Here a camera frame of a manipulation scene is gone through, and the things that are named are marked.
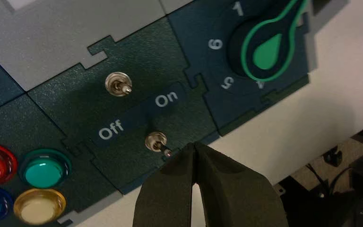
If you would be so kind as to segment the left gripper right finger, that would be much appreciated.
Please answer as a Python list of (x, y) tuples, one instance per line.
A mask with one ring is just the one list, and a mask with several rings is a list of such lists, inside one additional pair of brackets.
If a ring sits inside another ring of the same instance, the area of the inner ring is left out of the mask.
[(207, 227), (286, 227), (281, 199), (262, 174), (196, 143), (196, 176)]

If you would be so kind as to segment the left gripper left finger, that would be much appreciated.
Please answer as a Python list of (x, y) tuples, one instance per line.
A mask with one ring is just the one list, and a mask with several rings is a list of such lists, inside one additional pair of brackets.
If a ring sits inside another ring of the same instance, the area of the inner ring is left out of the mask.
[(191, 226), (196, 150), (187, 144), (143, 183), (133, 217), (135, 227)]

